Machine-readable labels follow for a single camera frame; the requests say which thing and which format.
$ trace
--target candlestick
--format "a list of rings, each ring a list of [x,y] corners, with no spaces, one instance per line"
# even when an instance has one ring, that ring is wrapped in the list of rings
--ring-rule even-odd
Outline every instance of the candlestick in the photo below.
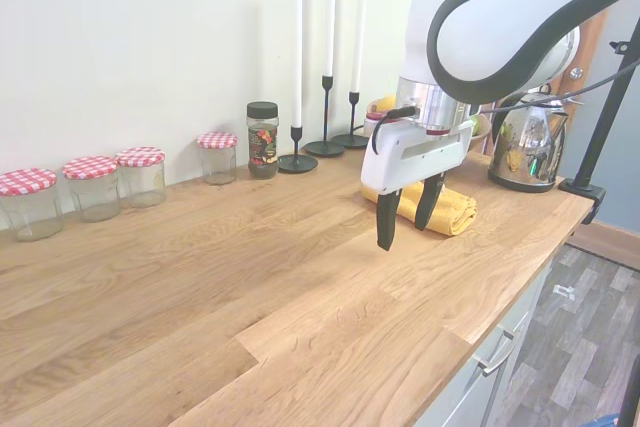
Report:
[[[362,71],[362,52],[364,48],[364,25],[367,17],[367,0],[358,4],[356,39],[353,48],[353,67],[351,71],[351,92],[360,92],[360,74]]]
[[[349,103],[351,104],[351,128],[348,134],[336,135],[331,142],[340,144],[347,149],[364,149],[369,143],[369,138],[362,135],[355,135],[354,131],[354,119],[356,117],[356,105],[360,101],[359,92],[349,92]]]
[[[333,87],[333,77],[322,76],[322,88],[324,89],[324,135],[322,140],[310,142],[304,146],[304,150],[318,157],[336,157],[344,153],[344,147],[327,140],[327,128],[329,124],[329,92]]]
[[[294,0],[295,46],[293,67],[293,120],[292,127],[302,127],[302,0]]]
[[[327,39],[325,44],[324,76],[333,77],[333,41],[336,23],[336,0],[327,0]]]
[[[280,162],[280,172],[288,174],[303,174],[315,169],[318,161],[308,155],[298,154],[298,142],[302,138],[302,127],[291,127],[291,138],[293,139],[293,155],[282,155],[278,159]]]

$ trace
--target black candle holder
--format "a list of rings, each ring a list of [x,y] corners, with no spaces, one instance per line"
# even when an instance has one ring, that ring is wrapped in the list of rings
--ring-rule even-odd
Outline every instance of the black candle holder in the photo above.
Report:
[[[292,155],[283,155],[278,159],[280,162],[280,172],[288,174],[304,174],[318,166],[318,161],[308,155],[298,154],[298,142],[302,138],[302,127],[291,127],[291,138],[294,149]]]
[[[369,143],[369,138],[362,135],[355,135],[354,122],[356,118],[356,105],[360,101],[360,92],[349,92],[349,103],[351,104],[351,128],[348,134],[336,135],[331,142],[340,144],[347,149],[365,149]]]
[[[322,140],[310,142],[304,146],[304,150],[316,157],[337,157],[344,154],[344,147],[327,140],[327,128],[329,123],[329,91],[333,87],[333,77],[322,76],[322,88],[324,89],[324,135]]]

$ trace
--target black cable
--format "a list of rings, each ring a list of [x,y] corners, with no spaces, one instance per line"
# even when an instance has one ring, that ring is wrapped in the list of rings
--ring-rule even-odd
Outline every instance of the black cable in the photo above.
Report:
[[[479,113],[480,114],[495,114],[495,113],[498,113],[498,112],[509,112],[511,110],[524,109],[526,107],[532,107],[532,106],[543,107],[543,108],[554,108],[555,106],[548,105],[547,102],[553,102],[554,100],[565,100],[565,99],[568,99],[569,97],[575,97],[576,95],[580,95],[580,94],[584,94],[586,92],[590,92],[590,91],[592,91],[594,89],[597,89],[598,87],[602,87],[603,85],[608,84],[609,82],[612,82],[613,80],[617,79],[618,77],[620,77],[622,75],[628,74],[633,69],[638,67],[638,65],[640,65],[640,59],[636,60],[632,64],[627,65],[624,69],[619,70],[618,72],[616,72],[615,74],[607,77],[606,79],[603,79],[603,80],[601,80],[599,82],[596,82],[595,84],[590,85],[589,87],[585,87],[584,89],[575,90],[575,91],[569,92],[567,94],[562,94],[562,95],[556,95],[556,96],[553,96],[553,97],[549,97],[547,99],[544,99],[543,101],[538,100],[536,102],[527,102],[525,104],[517,104],[517,105],[512,105],[510,107],[498,107],[497,109],[482,110]]]
[[[400,119],[401,117],[409,117],[411,115],[415,115],[416,112],[417,109],[415,107],[402,107],[400,109],[390,110],[389,112],[384,114],[384,117],[381,118],[380,122],[376,124],[373,129],[373,133],[371,134],[371,148],[373,149],[373,152],[378,155],[378,146],[376,144],[376,140],[378,138],[378,131],[380,130],[380,127],[382,127],[382,124],[389,120],[396,120]]]

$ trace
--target yellow cloth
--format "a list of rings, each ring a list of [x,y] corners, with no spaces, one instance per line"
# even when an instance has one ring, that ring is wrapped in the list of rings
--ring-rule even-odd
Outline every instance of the yellow cloth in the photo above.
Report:
[[[398,214],[411,222],[416,221],[416,210],[418,209],[418,202],[420,202],[423,188],[424,184],[422,182],[416,182],[402,189],[402,197],[398,204]],[[378,194],[373,190],[364,185],[361,190],[365,198],[372,202],[378,202]],[[471,225],[477,213],[478,208],[475,199],[443,186],[438,202],[433,209],[433,214],[431,214],[431,219],[427,224],[427,229],[449,236],[458,235]]]

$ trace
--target white robot link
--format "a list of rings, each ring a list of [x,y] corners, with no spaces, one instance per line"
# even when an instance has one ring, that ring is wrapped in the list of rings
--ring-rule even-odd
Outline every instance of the white robot link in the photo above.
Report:
[[[464,159],[480,104],[540,86],[578,49],[582,22],[617,0],[413,0],[396,109],[372,136],[363,184],[379,194],[378,245],[389,250],[404,186],[425,181],[423,230],[444,172]]]

